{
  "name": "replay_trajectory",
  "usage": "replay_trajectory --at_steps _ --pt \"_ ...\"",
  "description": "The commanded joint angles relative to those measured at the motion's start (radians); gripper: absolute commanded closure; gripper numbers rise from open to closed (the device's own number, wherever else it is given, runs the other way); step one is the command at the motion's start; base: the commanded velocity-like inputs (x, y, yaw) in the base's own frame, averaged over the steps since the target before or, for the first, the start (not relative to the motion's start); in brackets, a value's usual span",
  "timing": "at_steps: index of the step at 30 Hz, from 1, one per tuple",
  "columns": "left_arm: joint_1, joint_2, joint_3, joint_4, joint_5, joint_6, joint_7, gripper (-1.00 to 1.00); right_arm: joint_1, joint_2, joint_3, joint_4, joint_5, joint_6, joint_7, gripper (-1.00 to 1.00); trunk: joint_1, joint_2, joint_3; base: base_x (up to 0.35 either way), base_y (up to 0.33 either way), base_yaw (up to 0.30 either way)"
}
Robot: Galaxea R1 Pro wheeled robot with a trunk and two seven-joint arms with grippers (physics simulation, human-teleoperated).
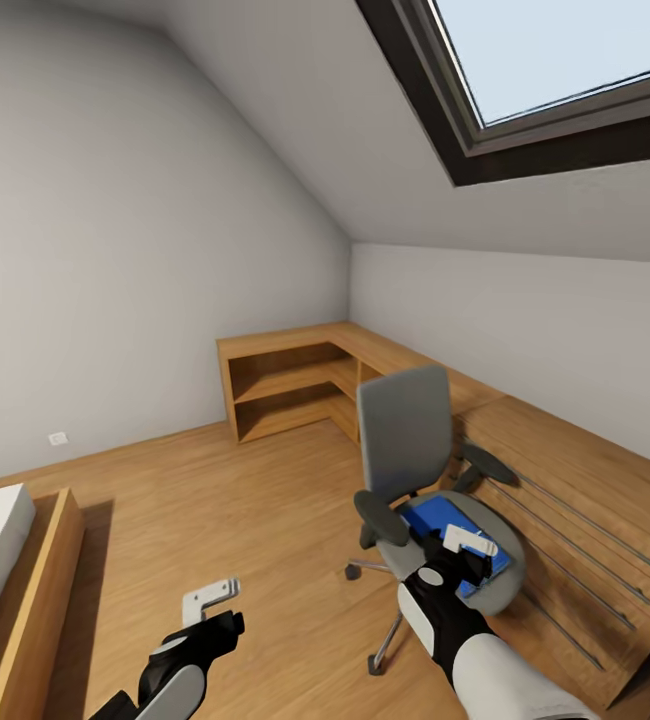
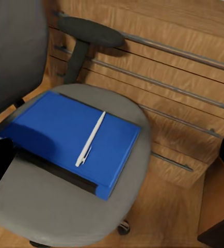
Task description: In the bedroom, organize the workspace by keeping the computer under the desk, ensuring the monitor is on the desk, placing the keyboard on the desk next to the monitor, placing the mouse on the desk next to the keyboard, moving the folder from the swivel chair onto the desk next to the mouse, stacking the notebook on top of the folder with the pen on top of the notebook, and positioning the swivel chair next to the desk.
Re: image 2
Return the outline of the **swivel chair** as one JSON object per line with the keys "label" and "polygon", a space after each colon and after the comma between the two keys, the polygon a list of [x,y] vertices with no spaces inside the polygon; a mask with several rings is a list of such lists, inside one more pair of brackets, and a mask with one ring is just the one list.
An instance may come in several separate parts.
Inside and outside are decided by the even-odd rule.
{"label": "swivel chair", "polygon": [[0,226],[29,240],[35,248],[79,248],[106,238],[116,228],[130,233],[125,218],[147,176],[152,131],[130,99],[101,87],[75,84],[91,43],[108,48],[124,36],[100,23],[61,17],[57,27],[75,37],[63,85],[29,101],[23,97],[42,83],[49,27],[41,0],[0,0],[0,114],[16,110],[0,123],[0,133],[47,91],[141,128],[108,201],[15,155],[0,180]]}

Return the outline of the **folder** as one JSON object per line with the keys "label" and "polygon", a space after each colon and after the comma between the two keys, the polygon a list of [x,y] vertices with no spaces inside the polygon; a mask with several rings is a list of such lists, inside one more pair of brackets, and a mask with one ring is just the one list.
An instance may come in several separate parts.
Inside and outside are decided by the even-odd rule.
{"label": "folder", "polygon": [[103,112],[47,91],[1,133],[15,155],[106,201],[141,128],[105,114],[83,161],[76,166]]}

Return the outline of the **pen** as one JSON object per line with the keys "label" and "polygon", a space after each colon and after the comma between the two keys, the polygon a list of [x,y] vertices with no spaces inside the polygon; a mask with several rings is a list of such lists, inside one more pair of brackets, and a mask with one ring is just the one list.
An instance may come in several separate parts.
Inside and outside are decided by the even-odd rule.
{"label": "pen", "polygon": [[85,162],[87,156],[86,157],[84,157],[84,156],[85,156],[85,154],[86,154],[86,152],[87,152],[90,144],[92,143],[92,140],[94,139],[95,134],[99,130],[99,126],[101,125],[103,119],[105,118],[105,114],[106,113],[103,112],[103,114],[101,115],[101,118],[99,119],[99,121],[97,122],[97,124],[95,124],[94,130],[92,131],[92,134],[90,135],[89,139],[87,140],[86,145],[84,146],[83,151],[81,152],[81,154],[79,155],[79,157],[77,159],[77,162],[75,164],[76,166],[78,166],[82,161],[83,161],[83,163]]}

